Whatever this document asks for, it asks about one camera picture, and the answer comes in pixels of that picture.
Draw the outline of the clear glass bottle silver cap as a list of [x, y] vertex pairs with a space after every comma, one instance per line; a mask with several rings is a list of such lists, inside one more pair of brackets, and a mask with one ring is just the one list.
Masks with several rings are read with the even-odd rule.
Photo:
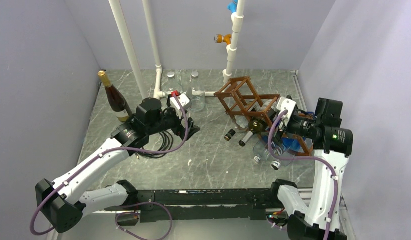
[[201, 112], [206, 106], [205, 88], [199, 80], [199, 73], [193, 71], [187, 85], [187, 96], [190, 99], [192, 112]]

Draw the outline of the dark green wine bottle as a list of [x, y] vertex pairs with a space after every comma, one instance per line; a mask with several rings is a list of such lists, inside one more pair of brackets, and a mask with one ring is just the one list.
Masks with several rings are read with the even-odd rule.
[[256, 109], [255, 113], [260, 113], [260, 115], [253, 116], [248, 122], [246, 135], [238, 142], [241, 147], [245, 147], [254, 135], [265, 132], [269, 127], [266, 117], [273, 120], [276, 116], [276, 103], [272, 103], [272, 101], [272, 99], [268, 99], [260, 108]]

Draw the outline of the small clear bottle black cap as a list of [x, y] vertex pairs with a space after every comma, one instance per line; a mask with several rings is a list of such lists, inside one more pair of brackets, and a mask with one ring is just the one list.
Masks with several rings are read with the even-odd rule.
[[235, 116], [232, 118], [232, 123], [234, 124], [234, 127], [231, 128], [224, 136], [226, 141], [230, 141], [237, 132], [243, 133], [248, 130], [249, 121], [245, 116]]

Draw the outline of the clear glass bottle white cap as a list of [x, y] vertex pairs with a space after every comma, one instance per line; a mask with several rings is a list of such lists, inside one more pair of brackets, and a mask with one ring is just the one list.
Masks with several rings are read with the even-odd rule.
[[178, 91], [180, 94], [185, 92], [174, 71], [167, 73], [167, 81], [162, 85], [162, 91], [166, 96], [171, 95], [174, 91]]

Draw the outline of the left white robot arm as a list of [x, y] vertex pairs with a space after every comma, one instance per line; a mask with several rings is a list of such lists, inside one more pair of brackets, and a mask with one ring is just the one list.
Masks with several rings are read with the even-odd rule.
[[95, 191], [89, 191], [89, 187], [132, 155], [147, 153], [145, 146], [152, 135], [170, 130], [182, 142], [189, 140], [200, 130], [193, 119], [187, 117], [190, 106], [191, 100], [186, 94], [170, 95], [166, 108], [156, 98], [145, 98], [135, 113], [82, 163], [55, 180], [42, 179], [36, 184], [35, 212], [43, 214], [53, 230], [64, 233], [101, 209], [114, 206], [133, 209], [138, 192], [128, 181], [121, 180]]

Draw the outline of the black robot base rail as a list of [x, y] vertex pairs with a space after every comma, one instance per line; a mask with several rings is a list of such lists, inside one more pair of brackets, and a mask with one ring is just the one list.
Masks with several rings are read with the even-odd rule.
[[250, 219], [264, 221], [282, 209], [269, 188], [139, 190], [137, 199], [107, 211], [137, 210], [141, 223], [168, 220]]

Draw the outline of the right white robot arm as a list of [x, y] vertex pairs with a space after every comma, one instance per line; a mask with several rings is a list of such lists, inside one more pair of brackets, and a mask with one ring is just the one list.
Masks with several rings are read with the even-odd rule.
[[296, 184], [276, 181], [269, 202], [284, 207], [287, 234], [291, 240], [346, 240], [341, 231], [339, 208], [342, 182], [353, 150], [354, 134], [341, 127], [343, 102], [319, 98], [312, 118], [302, 117], [296, 102], [281, 97], [276, 102], [277, 117], [270, 128], [267, 145], [272, 146], [275, 131], [312, 140], [311, 156], [277, 156], [278, 161], [315, 162], [312, 196], [305, 204]]

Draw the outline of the dark red wine bottle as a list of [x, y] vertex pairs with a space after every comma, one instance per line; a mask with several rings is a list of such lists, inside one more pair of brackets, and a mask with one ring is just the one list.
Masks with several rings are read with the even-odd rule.
[[115, 116], [120, 122], [126, 122], [133, 114], [127, 100], [113, 85], [106, 70], [100, 70], [97, 75], [104, 86], [108, 103]]

